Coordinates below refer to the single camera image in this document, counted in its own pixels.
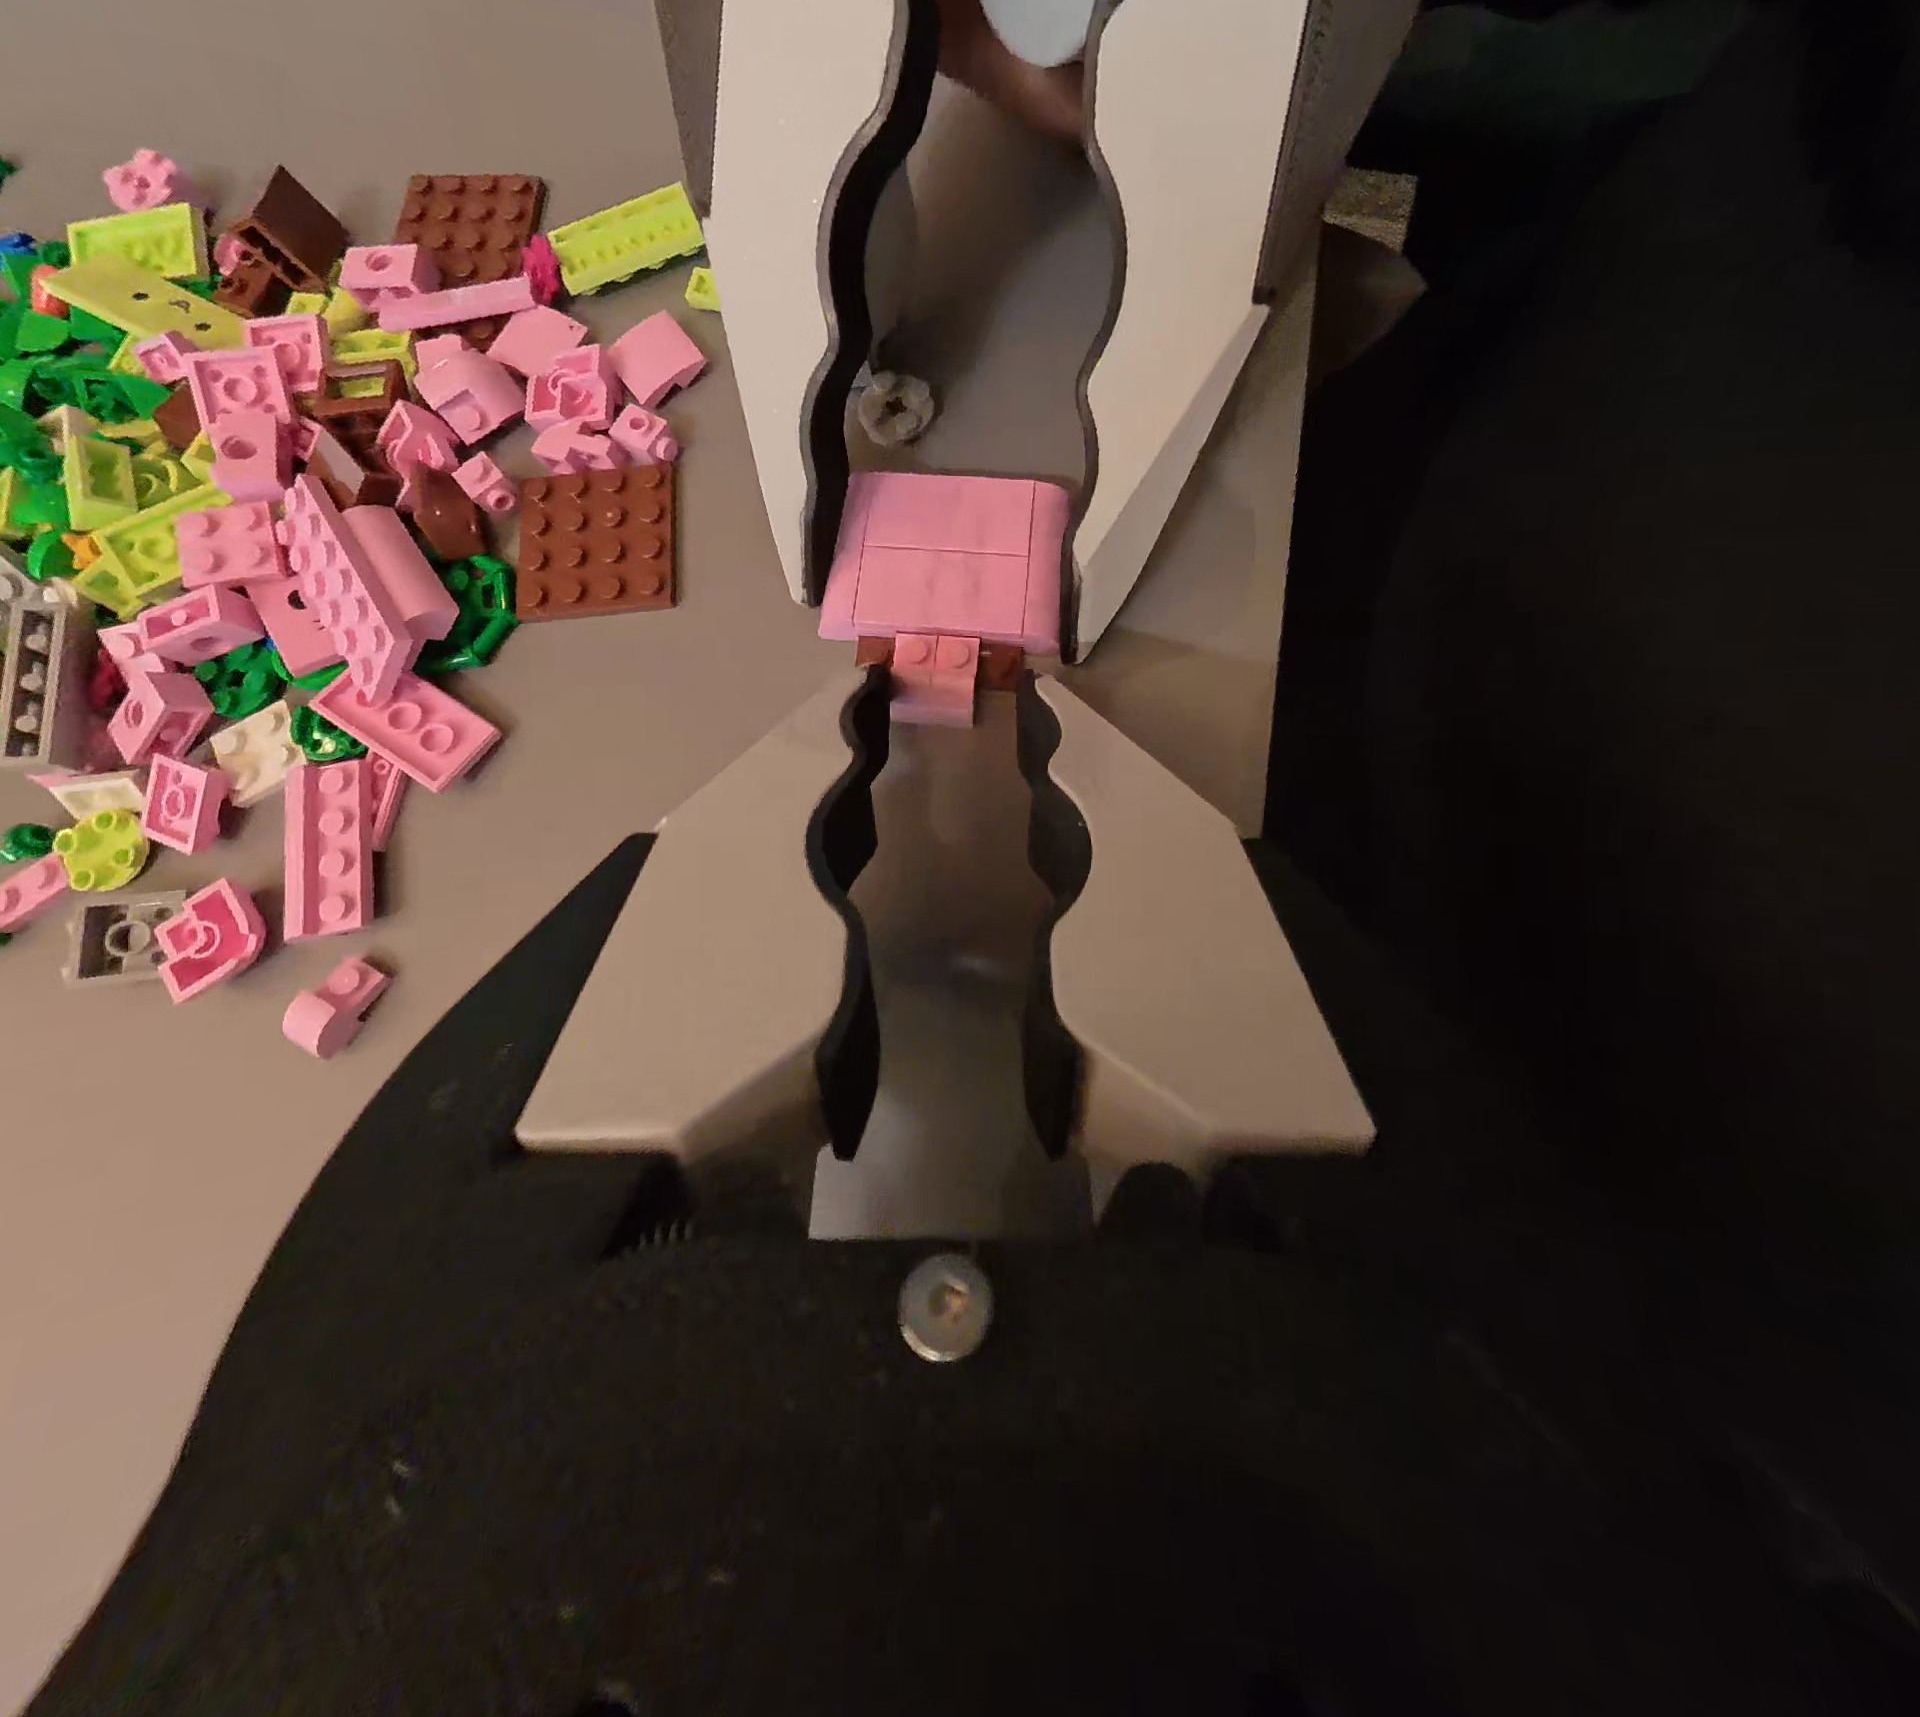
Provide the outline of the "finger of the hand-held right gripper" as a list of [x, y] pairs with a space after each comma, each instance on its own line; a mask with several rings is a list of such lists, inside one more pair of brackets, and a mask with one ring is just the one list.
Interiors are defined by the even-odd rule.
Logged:
[[724, 0], [724, 329], [782, 580], [806, 607], [843, 527], [866, 240], [917, 132], [917, 53], [924, 0]]
[[1061, 656], [1145, 580], [1265, 319], [1262, 248], [1311, 0], [1119, 0], [1089, 56], [1112, 288], [1080, 368]]

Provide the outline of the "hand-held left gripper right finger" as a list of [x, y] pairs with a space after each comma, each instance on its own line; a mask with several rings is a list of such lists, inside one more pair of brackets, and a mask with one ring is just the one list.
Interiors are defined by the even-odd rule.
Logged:
[[1019, 775], [1050, 894], [1019, 1023], [1047, 1156], [1362, 1150], [1371, 1112], [1236, 826], [1053, 674], [1019, 686]]

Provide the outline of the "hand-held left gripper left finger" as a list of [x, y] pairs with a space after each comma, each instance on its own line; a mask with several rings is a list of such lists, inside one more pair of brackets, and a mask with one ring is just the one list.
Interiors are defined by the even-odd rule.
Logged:
[[659, 826], [519, 1112], [525, 1150], [858, 1150], [878, 1019], [854, 883], [884, 761], [889, 674], [839, 673]]

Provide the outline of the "pink rounded tile block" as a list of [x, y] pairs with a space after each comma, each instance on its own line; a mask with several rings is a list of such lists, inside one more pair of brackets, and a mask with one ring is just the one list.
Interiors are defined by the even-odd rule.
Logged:
[[977, 697], [1061, 651], [1072, 496], [1050, 479], [858, 470], [822, 637], [892, 679], [892, 723], [974, 725]]

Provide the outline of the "pile of mixed toy bricks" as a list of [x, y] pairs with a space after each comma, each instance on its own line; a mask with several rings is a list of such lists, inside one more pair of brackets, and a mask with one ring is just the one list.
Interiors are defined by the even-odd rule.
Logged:
[[[164, 155], [101, 187], [107, 216], [3, 235], [3, 768], [60, 811], [3, 828], [3, 944], [265, 798], [280, 935], [358, 935], [408, 790], [501, 739], [448, 679], [524, 626], [519, 484], [679, 468], [661, 402], [701, 346], [671, 310], [605, 346], [564, 302], [699, 264], [701, 216], [641, 191], [443, 288], [290, 168], [223, 235]], [[186, 1002], [265, 938], [212, 881], [157, 927], [157, 980]]]

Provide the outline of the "person's right hand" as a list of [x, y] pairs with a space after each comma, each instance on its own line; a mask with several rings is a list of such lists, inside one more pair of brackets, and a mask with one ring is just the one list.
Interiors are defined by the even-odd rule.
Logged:
[[1015, 56], [977, 0], [939, 5], [939, 74], [1025, 122], [1028, 132], [1085, 147], [1085, 56], [1043, 68]]

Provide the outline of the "brown square studded plate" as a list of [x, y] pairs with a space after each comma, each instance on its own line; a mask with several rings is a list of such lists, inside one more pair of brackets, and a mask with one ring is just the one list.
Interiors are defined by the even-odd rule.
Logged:
[[675, 607], [675, 464], [519, 484], [516, 618], [524, 626]]
[[443, 288], [511, 281], [540, 235], [540, 175], [411, 175], [392, 243], [423, 248]]

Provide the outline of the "small pink curved brick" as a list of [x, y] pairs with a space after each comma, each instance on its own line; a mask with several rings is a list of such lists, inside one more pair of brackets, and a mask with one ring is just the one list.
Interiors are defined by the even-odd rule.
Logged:
[[280, 1032], [307, 1059], [339, 1059], [364, 1029], [376, 1002], [392, 991], [392, 972], [369, 957], [346, 957], [328, 978], [302, 988], [280, 1014]]

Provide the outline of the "person's black jacket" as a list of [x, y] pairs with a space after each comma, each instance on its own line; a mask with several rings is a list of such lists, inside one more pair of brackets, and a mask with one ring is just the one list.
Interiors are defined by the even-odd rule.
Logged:
[[1917, 1712], [1917, 0], [1428, 0], [1265, 828], [1534, 1092], [1810, 1640]]

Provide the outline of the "grey square plate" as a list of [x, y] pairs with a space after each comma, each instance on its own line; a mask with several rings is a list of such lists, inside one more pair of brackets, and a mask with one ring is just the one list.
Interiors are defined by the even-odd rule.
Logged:
[[157, 980], [162, 944], [157, 927], [183, 912], [183, 894], [113, 894], [83, 898], [70, 920], [70, 988], [140, 988]]

